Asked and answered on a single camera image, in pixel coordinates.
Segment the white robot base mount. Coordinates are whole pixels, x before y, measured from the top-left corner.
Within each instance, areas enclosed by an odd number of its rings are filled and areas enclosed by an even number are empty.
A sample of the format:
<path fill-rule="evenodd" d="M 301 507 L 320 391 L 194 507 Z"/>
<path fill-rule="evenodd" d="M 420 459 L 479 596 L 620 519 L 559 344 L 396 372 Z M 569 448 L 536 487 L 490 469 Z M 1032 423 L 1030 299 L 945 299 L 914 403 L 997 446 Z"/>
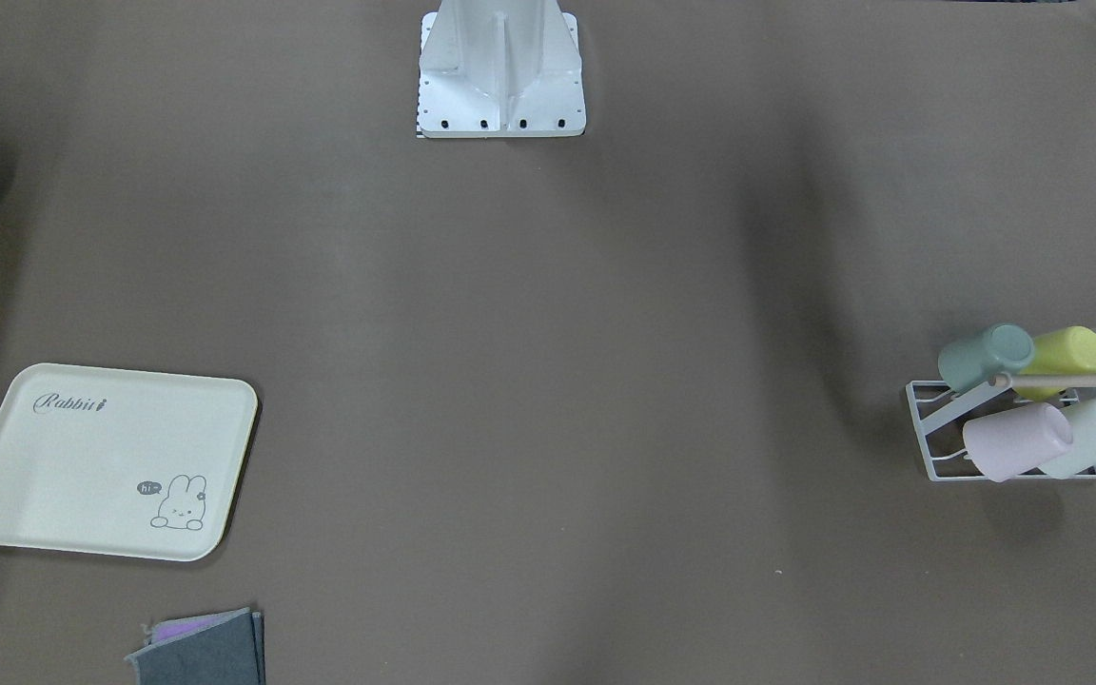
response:
<path fill-rule="evenodd" d="M 557 1 L 443 1 L 421 19 L 415 133 L 423 139 L 581 136 L 578 21 Z"/>

